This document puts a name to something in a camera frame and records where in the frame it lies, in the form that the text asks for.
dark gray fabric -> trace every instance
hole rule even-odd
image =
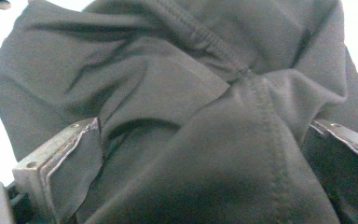
[[[347,97],[343,41],[338,1],[36,0],[0,50],[0,116],[18,160],[100,118],[80,223],[338,223],[298,145]]]

metal bracket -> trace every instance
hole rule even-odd
[[[84,202],[103,164],[97,119],[70,125],[13,169],[17,191],[51,223],[64,223]]]

black cloth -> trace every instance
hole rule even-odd
[[[0,116],[18,160],[101,120],[79,223],[338,223],[298,146],[357,113],[343,33],[335,0],[35,0],[0,50]]]

black object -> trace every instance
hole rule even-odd
[[[358,223],[358,133],[327,120],[316,120],[302,151],[340,221]]]

